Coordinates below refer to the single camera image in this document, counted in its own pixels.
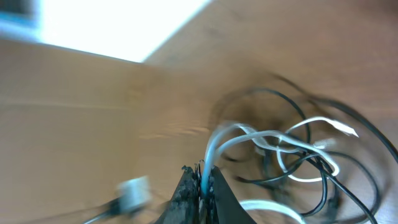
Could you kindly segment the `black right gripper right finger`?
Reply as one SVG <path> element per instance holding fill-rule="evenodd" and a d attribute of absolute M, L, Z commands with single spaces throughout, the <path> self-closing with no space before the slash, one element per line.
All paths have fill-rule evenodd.
<path fill-rule="evenodd" d="M 213 198 L 216 208 L 216 223 L 219 224 L 256 224 L 250 215 L 240 206 L 233 191 L 223 177 L 220 169 L 214 166 L 211 171 L 213 180 Z"/>

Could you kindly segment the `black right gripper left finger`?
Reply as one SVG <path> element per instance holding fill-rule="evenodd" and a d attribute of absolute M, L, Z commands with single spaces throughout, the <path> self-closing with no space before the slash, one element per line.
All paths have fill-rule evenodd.
<path fill-rule="evenodd" d="M 183 166 L 181 179 L 164 212 L 155 224 L 199 223 L 200 166 Z"/>

